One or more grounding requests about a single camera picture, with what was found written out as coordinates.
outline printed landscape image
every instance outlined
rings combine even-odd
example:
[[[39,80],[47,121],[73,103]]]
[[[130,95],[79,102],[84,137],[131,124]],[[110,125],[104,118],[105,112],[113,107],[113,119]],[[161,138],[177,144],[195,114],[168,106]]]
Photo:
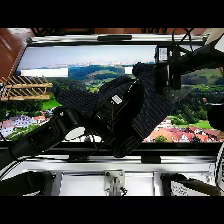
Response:
[[[53,84],[48,89],[48,100],[0,101],[2,136],[9,141],[18,140],[47,122],[53,109],[60,105],[54,98],[56,89],[97,92],[112,79],[124,75],[134,78],[126,74],[126,68],[137,62],[154,63],[154,51],[152,45],[28,48],[15,77],[21,76],[22,70],[59,68],[68,68],[68,77],[54,77],[52,70],[52,77],[47,78]],[[210,104],[223,98],[224,80],[220,70],[203,69],[187,74],[182,77],[182,85],[190,87],[191,92],[175,103],[170,116],[144,142],[223,141],[220,131],[213,130],[207,120]]]

